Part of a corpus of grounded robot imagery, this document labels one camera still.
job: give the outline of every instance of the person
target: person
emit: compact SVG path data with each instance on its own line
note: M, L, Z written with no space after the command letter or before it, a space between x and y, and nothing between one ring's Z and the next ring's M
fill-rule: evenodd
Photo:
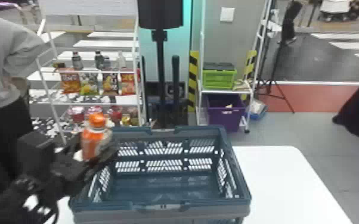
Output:
M11 78L31 65L44 45L32 31L0 18L0 193L20 172L17 140L32 131L29 110Z
M298 16L299 12L302 9L302 3L298 1L290 1L283 21L283 30L281 32L281 41L286 45L296 41L295 28L294 28L294 19Z

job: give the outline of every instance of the green plastic crate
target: green plastic crate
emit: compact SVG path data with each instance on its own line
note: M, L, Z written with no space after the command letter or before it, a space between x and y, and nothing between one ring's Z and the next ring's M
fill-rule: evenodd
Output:
M230 63L205 63L203 87L205 89L232 89L237 70Z

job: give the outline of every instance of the shelf rack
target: shelf rack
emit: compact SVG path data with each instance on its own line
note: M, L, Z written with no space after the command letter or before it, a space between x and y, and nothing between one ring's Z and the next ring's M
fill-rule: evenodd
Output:
M146 120L146 115L145 115L145 112L146 112L146 105L145 103L143 102L144 101L144 96L143 96L143 93L144 93L144 86L143 86L143 82L140 82L141 84L141 89L139 88L139 83L138 83L138 76L136 75L137 73L137 60L136 58L139 58L138 55L141 55L140 53L140 46L139 46L139 43L138 43L138 9L135 8L134 9L134 15L135 15L135 26L134 26L134 31L133 33L130 33L132 36L132 41L131 41L131 45L128 45L128 42L125 42L125 46L124 47L131 47L131 54L132 54L132 68L134 69L133 70L133 74L134 74L134 80L135 80L135 91L136 91L136 97L135 97L135 105L137 106L137 110L138 110L138 117L140 118L139 119L139 125L141 126L145 120ZM46 19L46 16L47 16L47 12L43 11L42 13L42 21L41 21L41 24L39 26L39 29L37 31L37 35L38 36L41 36L43 34L43 32L45 31L50 39L50 45L51 45L51 50L53 52L53 56L54 56L54 60L58 60L58 53L57 53L57 48L55 46L55 43L54 43L54 40L51 36L51 32L47 26L47 19ZM120 48L120 46L117 46L117 45L114 45L113 46L114 48ZM59 103L56 103L54 102L54 99L53 97L51 96L51 93L50 93L50 89L46 83L46 80L44 78L44 73L60 73L59 71L49 71L48 69L45 69L41 64L40 64L40 60L39 60L39 57L36 59L36 65L38 67L38 73L39 73L39 76L41 78L41 81L42 81L42 84L44 86L44 89L45 89L45 92L46 92L46 95L49 99L49 104L50 104L50 107L51 107L51 111L52 111L52 115L53 115L53 118L55 119L55 122L57 124L57 129L58 129L58 132L59 132L59 135L61 136L62 138L62 141L63 141L63 144L66 145L67 144L67 140L65 139L64 137L64 130L63 128L61 127L61 124L60 124L60 118L56 112L56 109L55 109L55 106L56 105L89 105L89 104L81 104L81 103L74 103L74 102L68 102L67 104L59 104ZM97 73L111 73L110 71L100 71L100 70L96 70L94 72L97 72ZM144 80L144 74L143 74L143 69L141 67L141 80Z
M242 95L250 95L249 105L252 105L255 89L256 89L256 79L258 77L258 72L260 68L260 63L262 59L262 50L265 38L267 37L267 27L271 22L270 13L271 6L273 0L265 0L264 8L262 10L261 19L259 21L259 26L256 32L256 38L253 44L253 48L258 53L256 66L253 71L253 82L252 86L250 86L249 90L246 91L232 91L232 90L222 90L222 89L204 89L203 88L203 63L205 61L205 25L206 25L206 0L202 0L202 25L200 30L200 49L199 49L199 79L198 79L198 90L199 90L199 98L198 98L198 106L196 107L196 122L198 125L207 125L207 113L205 108L202 108L202 97L204 94L242 94ZM243 78L244 83L247 83L247 77ZM249 122L250 122L250 108L247 107L247 115L242 116L242 120L240 122L240 126L245 126L245 133L249 133Z

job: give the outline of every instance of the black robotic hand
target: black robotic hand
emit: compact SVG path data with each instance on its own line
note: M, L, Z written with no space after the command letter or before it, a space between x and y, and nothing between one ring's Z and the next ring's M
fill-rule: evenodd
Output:
M43 224L52 216L56 223L57 202L66 196L75 196L117 157L115 140L98 157L77 161L73 156L81 149L80 141L80 135L76 135L59 153L55 153L53 141L38 132L29 133L18 141L23 174L0 195L0 224ZM29 210L24 204L32 195L37 196L38 204Z

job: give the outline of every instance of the red panel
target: red panel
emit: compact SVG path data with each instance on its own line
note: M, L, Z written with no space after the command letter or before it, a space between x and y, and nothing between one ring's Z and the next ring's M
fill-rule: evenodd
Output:
M359 86L280 85L296 112L338 112ZM280 96L276 86L272 94ZM282 99L260 96L268 104L269 112L289 112Z

